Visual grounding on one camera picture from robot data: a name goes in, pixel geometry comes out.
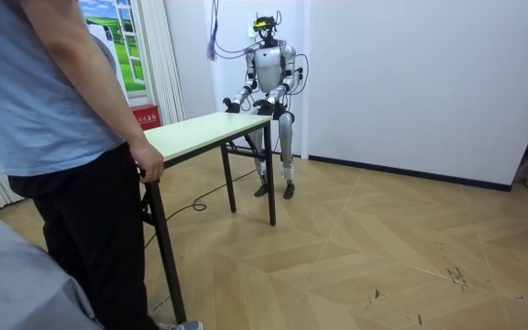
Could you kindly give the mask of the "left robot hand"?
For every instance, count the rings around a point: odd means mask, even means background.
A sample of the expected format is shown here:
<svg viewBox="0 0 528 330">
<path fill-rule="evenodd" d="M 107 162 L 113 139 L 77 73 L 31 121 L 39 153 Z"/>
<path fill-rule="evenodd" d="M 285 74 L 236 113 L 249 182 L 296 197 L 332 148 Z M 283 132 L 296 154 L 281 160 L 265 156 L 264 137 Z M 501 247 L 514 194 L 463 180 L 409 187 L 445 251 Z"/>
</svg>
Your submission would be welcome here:
<svg viewBox="0 0 528 330">
<path fill-rule="evenodd" d="M 275 104 L 265 99 L 255 101 L 253 106 L 257 109 L 259 116 L 272 116 L 275 111 Z"/>
</svg>

